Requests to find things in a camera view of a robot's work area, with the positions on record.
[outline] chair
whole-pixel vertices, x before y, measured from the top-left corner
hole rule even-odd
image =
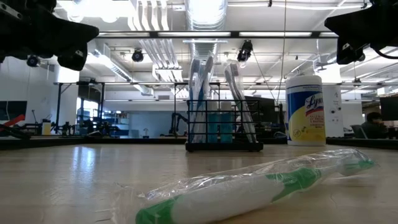
[[[368,139],[361,125],[359,124],[351,125],[351,128],[354,131],[355,138]]]

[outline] person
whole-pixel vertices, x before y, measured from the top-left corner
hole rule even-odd
[[[380,113],[369,113],[366,116],[366,121],[361,126],[368,139],[383,139],[387,137],[388,130],[383,124]]]

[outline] disinfecting wipes container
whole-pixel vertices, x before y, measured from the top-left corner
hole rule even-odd
[[[322,80],[319,76],[298,76],[286,81],[289,120],[288,144],[324,146]]]

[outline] table surface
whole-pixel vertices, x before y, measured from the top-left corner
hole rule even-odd
[[[344,146],[264,145],[262,152],[187,153],[184,145],[85,145],[0,151],[1,223],[112,223],[114,183],[148,191],[182,177]],[[220,223],[396,223],[398,151],[360,149],[379,167],[332,176],[307,192]]]

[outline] camera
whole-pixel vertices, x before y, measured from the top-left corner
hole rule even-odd
[[[243,42],[241,50],[239,51],[237,60],[239,62],[247,61],[251,56],[252,51],[253,51],[253,44],[251,43],[251,40],[245,40]]]
[[[371,7],[364,4],[363,10],[329,17],[325,27],[338,35],[336,61],[347,65],[363,61],[364,47],[370,46],[375,53],[388,59],[398,59],[380,50],[398,47],[398,0],[370,0]]]
[[[142,62],[143,59],[144,59],[144,55],[142,54],[142,50],[141,49],[135,49],[131,58],[132,58],[132,60],[134,62]]]
[[[97,27],[57,18],[52,14],[56,0],[0,3],[0,63],[6,57],[15,57],[37,67],[40,58],[55,55],[61,66],[76,71],[83,69],[87,43],[99,34]]]

